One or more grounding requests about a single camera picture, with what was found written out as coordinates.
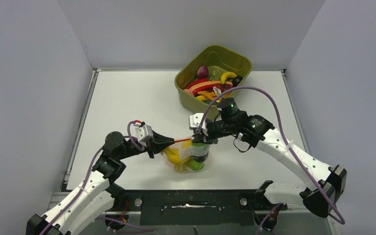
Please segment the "clear zip top bag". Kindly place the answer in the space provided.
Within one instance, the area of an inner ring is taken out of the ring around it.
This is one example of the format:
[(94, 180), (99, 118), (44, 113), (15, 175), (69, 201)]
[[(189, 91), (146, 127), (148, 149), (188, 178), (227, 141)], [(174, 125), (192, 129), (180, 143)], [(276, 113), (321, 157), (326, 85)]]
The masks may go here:
[(191, 173), (203, 170), (209, 156), (210, 144), (192, 142), (192, 138), (176, 140), (161, 154), (166, 164), (178, 173)]

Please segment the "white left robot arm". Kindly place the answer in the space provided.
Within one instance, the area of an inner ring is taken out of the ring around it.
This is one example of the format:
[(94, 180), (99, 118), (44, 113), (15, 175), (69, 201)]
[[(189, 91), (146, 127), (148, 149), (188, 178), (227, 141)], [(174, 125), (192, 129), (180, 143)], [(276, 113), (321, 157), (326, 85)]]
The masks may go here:
[(84, 180), (61, 202), (27, 222), (27, 235), (76, 235), (98, 216), (111, 209), (124, 189), (115, 184), (126, 165), (123, 159), (148, 153), (150, 158), (176, 143), (175, 139), (151, 131), (142, 135), (145, 149), (138, 150), (120, 132), (111, 132), (93, 157)]

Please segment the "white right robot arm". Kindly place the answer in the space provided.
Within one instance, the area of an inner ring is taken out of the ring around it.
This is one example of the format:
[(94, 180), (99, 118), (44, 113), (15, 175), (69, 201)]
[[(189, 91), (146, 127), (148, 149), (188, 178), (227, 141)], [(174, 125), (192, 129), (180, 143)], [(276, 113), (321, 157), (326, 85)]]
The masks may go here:
[(240, 110), (233, 98), (221, 101), (217, 108), (221, 120), (210, 120), (203, 113), (189, 117), (194, 142), (216, 144), (219, 138), (234, 136), (270, 155), (301, 180), (291, 185), (265, 181), (256, 195), (260, 208), (289, 203), (305, 206), (318, 217), (330, 216), (332, 206), (345, 190), (345, 168), (323, 163), (292, 141), (284, 140), (280, 129), (260, 115)]

